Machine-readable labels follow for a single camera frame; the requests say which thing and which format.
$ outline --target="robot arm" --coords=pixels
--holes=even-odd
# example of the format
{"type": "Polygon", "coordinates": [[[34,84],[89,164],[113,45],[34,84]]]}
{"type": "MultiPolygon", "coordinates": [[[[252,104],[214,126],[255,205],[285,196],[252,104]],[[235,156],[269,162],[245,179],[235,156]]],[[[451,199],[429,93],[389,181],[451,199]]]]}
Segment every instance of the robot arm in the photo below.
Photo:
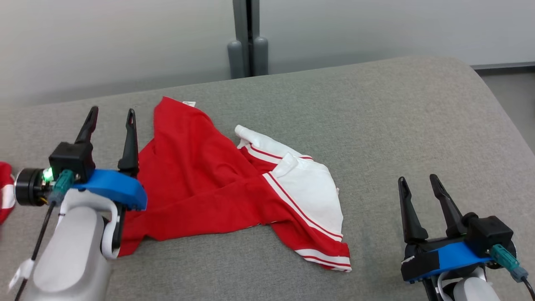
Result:
{"type": "Polygon", "coordinates": [[[405,178],[398,180],[403,236],[407,246],[401,263],[403,280],[422,282],[430,301],[495,301],[498,296],[487,282],[486,268],[505,267],[517,282],[528,273],[519,266],[513,231],[496,216],[464,216],[436,175],[431,186],[446,220],[446,237],[428,239],[412,206],[412,194],[405,178]],[[457,280],[444,285],[444,280],[457,280]]]}
{"type": "Polygon", "coordinates": [[[24,280],[16,300],[26,283],[26,300],[104,299],[111,271],[109,260],[119,254],[125,212],[146,209],[147,195],[136,179],[139,164],[134,110],[128,112],[118,171],[95,169],[90,138],[97,115],[98,108],[91,108],[75,143],[61,142],[57,146],[49,157],[49,169],[26,168],[17,176],[17,202],[26,206],[48,204],[49,209],[33,256],[17,272],[24,280]],[[67,188],[63,194],[59,186],[67,188]],[[58,224],[32,273],[56,204],[61,204],[58,224]],[[110,213],[111,220],[104,218],[103,212],[110,213]]]}

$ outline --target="gray cushion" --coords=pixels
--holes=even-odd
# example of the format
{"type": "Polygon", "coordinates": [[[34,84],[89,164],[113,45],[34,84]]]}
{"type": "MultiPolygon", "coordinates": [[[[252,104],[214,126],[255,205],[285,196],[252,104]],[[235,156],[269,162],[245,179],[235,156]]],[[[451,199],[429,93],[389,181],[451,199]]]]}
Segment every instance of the gray cushion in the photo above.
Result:
{"type": "MultiPolygon", "coordinates": [[[[461,212],[497,215],[514,229],[522,264],[535,274],[535,157],[483,81],[451,58],[397,58],[3,111],[0,160],[15,170],[47,166],[54,147],[74,140],[89,108],[98,105],[94,159],[99,168],[115,168],[127,109],[136,110],[142,147],[164,95],[196,101],[235,141],[233,128],[242,124],[327,165],[340,188],[353,271],[306,262],[270,227],[254,227],[143,242],[113,264],[110,300],[426,300],[420,284],[401,278],[396,181],[407,178],[422,225],[431,237],[442,237],[446,227],[431,173],[461,212]]],[[[30,256],[44,212],[19,206],[2,226],[2,287],[30,256]]],[[[528,299],[507,271],[488,275],[503,300],[528,299]]]]}

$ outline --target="black cable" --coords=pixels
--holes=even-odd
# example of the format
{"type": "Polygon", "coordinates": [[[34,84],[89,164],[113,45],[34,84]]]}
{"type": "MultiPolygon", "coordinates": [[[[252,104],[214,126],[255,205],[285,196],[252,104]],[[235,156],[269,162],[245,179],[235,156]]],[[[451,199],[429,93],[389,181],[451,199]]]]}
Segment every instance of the black cable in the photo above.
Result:
{"type": "MultiPolygon", "coordinates": [[[[44,233],[47,230],[48,221],[50,219],[50,216],[52,215],[52,209],[54,209],[55,205],[56,205],[56,202],[53,201],[48,206],[47,214],[44,216],[43,225],[41,226],[41,232],[39,232],[39,237],[37,238],[37,243],[35,244],[34,252],[32,254],[32,261],[35,261],[35,259],[37,258],[37,254],[39,253],[39,248],[41,247],[41,242],[43,241],[44,233]]],[[[24,278],[22,280],[22,283],[20,284],[19,291],[17,292],[17,295],[15,296],[15,301],[19,301],[20,296],[22,295],[22,291],[24,290],[24,287],[26,286],[26,282],[28,282],[28,280],[24,278]]]]}
{"type": "Polygon", "coordinates": [[[530,282],[527,280],[526,277],[522,277],[522,281],[524,282],[524,284],[528,288],[528,291],[530,291],[531,299],[533,299],[533,301],[535,301],[535,292],[533,291],[533,288],[531,287],[530,282]]]}

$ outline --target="white stripe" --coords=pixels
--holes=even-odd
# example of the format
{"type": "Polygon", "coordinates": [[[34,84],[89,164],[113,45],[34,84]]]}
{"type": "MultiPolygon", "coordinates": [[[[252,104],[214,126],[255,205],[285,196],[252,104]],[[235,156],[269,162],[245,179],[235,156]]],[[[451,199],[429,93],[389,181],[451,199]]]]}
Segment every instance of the white stripe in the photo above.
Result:
{"type": "Polygon", "coordinates": [[[334,236],[328,232],[326,232],[325,230],[323,230],[322,228],[316,226],[314,223],[312,223],[307,217],[305,217],[301,211],[295,207],[294,203],[288,199],[288,197],[286,196],[286,194],[280,189],[279,185],[277,185],[277,183],[275,183],[275,181],[273,181],[273,179],[270,177],[269,174],[263,174],[262,176],[264,176],[264,178],[266,179],[266,181],[270,184],[271,188],[273,188],[273,190],[275,190],[275,192],[279,195],[279,197],[285,202],[287,203],[297,214],[299,214],[299,216],[305,221],[305,223],[307,223],[308,226],[310,226],[311,228],[314,228],[318,231],[320,231],[321,233],[329,236],[330,238],[336,240],[337,242],[341,242],[342,241],[342,238],[341,237],[338,237],[338,236],[334,236]]]}
{"type": "Polygon", "coordinates": [[[297,252],[297,254],[301,256],[314,256],[314,257],[317,257],[326,261],[334,262],[335,264],[346,264],[346,265],[351,264],[351,262],[349,262],[349,257],[345,257],[345,256],[329,256],[314,249],[300,249],[300,250],[295,250],[295,251],[297,252]]]}
{"type": "Polygon", "coordinates": [[[342,270],[342,271],[346,271],[346,272],[350,272],[352,270],[351,267],[337,266],[337,265],[334,265],[334,264],[328,264],[327,262],[323,262],[321,260],[317,260],[317,259],[314,259],[314,258],[304,258],[304,260],[310,261],[310,262],[315,262],[317,264],[324,265],[324,266],[333,267],[333,269],[335,269],[335,270],[342,270]]]}
{"type": "Polygon", "coordinates": [[[331,270],[339,270],[339,271],[341,271],[341,272],[346,272],[346,273],[349,273],[349,272],[352,271],[351,268],[349,268],[349,269],[332,268],[331,270]]]}
{"type": "Polygon", "coordinates": [[[8,184],[2,187],[2,208],[8,209],[15,206],[15,195],[13,185],[8,184]]]}
{"type": "Polygon", "coordinates": [[[271,157],[271,156],[264,155],[264,154],[262,154],[262,153],[257,152],[256,150],[254,150],[254,149],[251,148],[251,144],[249,144],[249,143],[247,143],[247,144],[245,145],[245,148],[247,149],[247,152],[248,152],[251,156],[253,156],[253,157],[255,157],[255,158],[258,158],[258,159],[260,159],[260,160],[262,160],[262,161],[267,161],[267,162],[271,162],[271,163],[279,164],[279,163],[280,163],[280,160],[282,160],[282,159],[273,158],[273,157],[271,157]]]}

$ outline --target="clothing label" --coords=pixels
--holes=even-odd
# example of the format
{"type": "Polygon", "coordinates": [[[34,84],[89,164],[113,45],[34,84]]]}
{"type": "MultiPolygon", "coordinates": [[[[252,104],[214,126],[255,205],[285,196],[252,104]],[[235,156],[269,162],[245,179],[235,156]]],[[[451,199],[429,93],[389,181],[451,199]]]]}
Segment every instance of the clothing label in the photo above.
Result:
{"type": "Polygon", "coordinates": [[[9,288],[7,291],[10,291],[13,286],[15,286],[21,276],[24,279],[28,279],[30,277],[34,263],[35,262],[32,259],[28,258],[20,264],[19,268],[15,272],[15,276],[13,276],[13,279],[11,279],[9,282],[9,288]]]}
{"type": "Polygon", "coordinates": [[[194,107],[195,108],[195,104],[197,103],[196,101],[182,101],[183,104],[186,104],[190,107],[194,107]]]}

